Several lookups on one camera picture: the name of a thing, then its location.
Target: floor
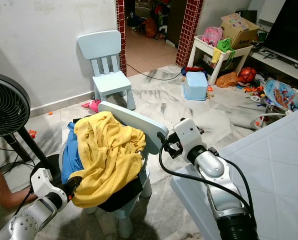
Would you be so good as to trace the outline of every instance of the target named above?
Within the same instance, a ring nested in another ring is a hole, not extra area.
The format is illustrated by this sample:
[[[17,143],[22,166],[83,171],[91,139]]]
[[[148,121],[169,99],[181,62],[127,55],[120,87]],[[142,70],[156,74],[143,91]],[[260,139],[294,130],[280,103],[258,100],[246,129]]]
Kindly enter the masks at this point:
[[[148,72],[175,63],[177,49],[169,46],[164,40],[146,38],[125,27],[127,64],[139,72]],[[134,69],[127,66],[127,76],[137,75]]]
[[[250,121],[264,112],[243,91],[234,88],[213,87],[214,97],[206,101],[190,101],[183,97],[182,77],[176,76],[180,68],[169,65],[146,74],[129,77],[136,102],[136,112],[150,117],[172,131],[180,118],[192,118],[196,125],[204,129],[203,141],[207,146],[221,149],[253,132]],[[113,95],[108,101],[126,106],[125,98]],[[45,154],[60,150],[68,134],[66,128],[74,118],[94,114],[80,104],[71,105],[53,112],[53,115],[40,115],[30,118],[26,124],[28,130],[37,131],[35,141]],[[0,139],[0,147],[8,146]],[[0,166],[11,162],[14,152],[0,150]],[[172,160],[167,153],[163,155],[168,168],[176,171],[187,165],[180,157]],[[172,191],[170,176],[162,171],[156,155],[150,155],[147,166],[153,193],[150,198],[140,198],[133,214],[134,234],[130,239],[137,240],[197,240],[203,239],[193,220]],[[6,174],[6,180],[12,191],[28,185],[30,167],[21,165]],[[0,227],[12,215],[0,208]],[[97,239],[116,240],[117,220],[109,213],[98,209],[88,215],[83,209],[72,203],[60,212],[41,232],[36,240]]]

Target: tv stand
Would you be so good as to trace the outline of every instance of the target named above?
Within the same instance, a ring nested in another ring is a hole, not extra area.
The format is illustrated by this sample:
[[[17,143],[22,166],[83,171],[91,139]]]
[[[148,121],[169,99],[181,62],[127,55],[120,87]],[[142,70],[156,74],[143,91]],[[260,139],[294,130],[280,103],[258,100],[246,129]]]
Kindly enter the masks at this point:
[[[250,57],[253,57],[254,59],[261,61],[289,76],[294,77],[295,79],[298,79],[298,68],[295,68],[293,65],[284,62],[278,58],[270,59],[265,58],[265,56],[257,53],[257,52],[251,52],[249,54]]]

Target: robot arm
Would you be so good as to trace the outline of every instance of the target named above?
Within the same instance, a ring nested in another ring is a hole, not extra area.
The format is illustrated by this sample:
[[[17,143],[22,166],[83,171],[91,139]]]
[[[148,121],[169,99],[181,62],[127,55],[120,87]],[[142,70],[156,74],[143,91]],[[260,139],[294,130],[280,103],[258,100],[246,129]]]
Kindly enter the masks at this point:
[[[205,148],[200,135],[201,130],[195,126],[192,119],[182,120],[174,125],[173,130],[174,133],[167,139],[163,139],[161,135],[158,137],[164,143],[164,150],[169,152],[173,159],[182,155],[201,175],[199,181],[209,183],[206,184],[207,197],[221,238],[258,240],[253,209],[245,205],[247,202],[242,199],[239,190],[231,181],[226,160],[219,157],[215,149]]]
[[[50,183],[50,171],[39,168],[31,177],[38,199],[8,221],[0,230],[0,240],[33,240],[35,235],[65,208],[81,180],[81,177],[76,176],[57,188]]]

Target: television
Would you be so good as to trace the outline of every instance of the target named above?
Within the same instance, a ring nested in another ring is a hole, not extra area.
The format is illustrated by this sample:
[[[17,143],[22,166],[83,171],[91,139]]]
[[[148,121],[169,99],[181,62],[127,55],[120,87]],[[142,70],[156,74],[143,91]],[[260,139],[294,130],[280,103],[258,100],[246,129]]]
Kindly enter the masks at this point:
[[[298,63],[298,0],[286,0],[263,48]]]

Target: fan grille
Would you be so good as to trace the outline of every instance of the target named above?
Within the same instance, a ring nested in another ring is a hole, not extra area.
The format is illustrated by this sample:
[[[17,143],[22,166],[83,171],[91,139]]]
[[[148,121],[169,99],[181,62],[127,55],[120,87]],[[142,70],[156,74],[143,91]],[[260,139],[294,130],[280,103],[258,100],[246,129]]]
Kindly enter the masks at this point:
[[[30,107],[24,95],[0,79],[0,136],[16,132],[29,119]]]

